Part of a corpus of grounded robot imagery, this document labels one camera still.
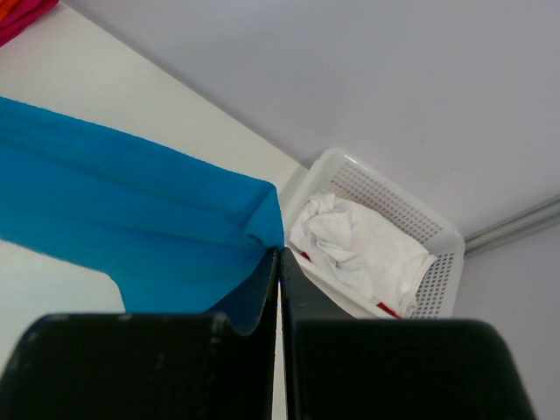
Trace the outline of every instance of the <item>gray surface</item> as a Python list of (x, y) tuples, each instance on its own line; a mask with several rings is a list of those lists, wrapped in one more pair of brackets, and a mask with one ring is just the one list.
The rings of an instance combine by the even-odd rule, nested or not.
[(538, 418), (560, 418), (560, 226), (465, 261), (455, 316), (510, 345)]
[(557, 0), (68, 2), (293, 157), (346, 146), (465, 235), (560, 191)]

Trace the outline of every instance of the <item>black plastic piece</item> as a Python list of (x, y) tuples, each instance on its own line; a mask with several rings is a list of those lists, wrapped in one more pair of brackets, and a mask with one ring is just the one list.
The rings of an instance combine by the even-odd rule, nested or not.
[(0, 380), (0, 418), (269, 419), (277, 279), (269, 251), (222, 313), (42, 318)]
[(317, 297), (289, 250), (281, 264), (290, 420), (535, 419), (489, 325), (349, 319)]

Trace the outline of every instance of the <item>red cloth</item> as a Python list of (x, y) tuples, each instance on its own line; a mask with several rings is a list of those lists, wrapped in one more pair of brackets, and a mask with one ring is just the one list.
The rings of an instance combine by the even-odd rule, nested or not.
[(10, 14), (0, 21), (0, 46), (14, 39), (58, 2), (59, 0), (21, 0)]

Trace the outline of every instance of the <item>orange cloth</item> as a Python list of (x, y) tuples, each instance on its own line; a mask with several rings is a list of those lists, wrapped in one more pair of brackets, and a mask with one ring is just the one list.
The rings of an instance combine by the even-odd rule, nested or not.
[(21, 0), (0, 0), (0, 20), (4, 20), (11, 12), (11, 9)]

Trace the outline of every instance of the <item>white laundry basket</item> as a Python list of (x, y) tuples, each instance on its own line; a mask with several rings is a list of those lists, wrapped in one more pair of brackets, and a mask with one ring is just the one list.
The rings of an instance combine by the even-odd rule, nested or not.
[(437, 261), (420, 284), (416, 310), (411, 317), (450, 317), (465, 253), (465, 241), (459, 231), (447, 219), (380, 173), (341, 149), (329, 149), (313, 164), (283, 212), (286, 232), (289, 232), (312, 194), (327, 192), (382, 214), (437, 256)]

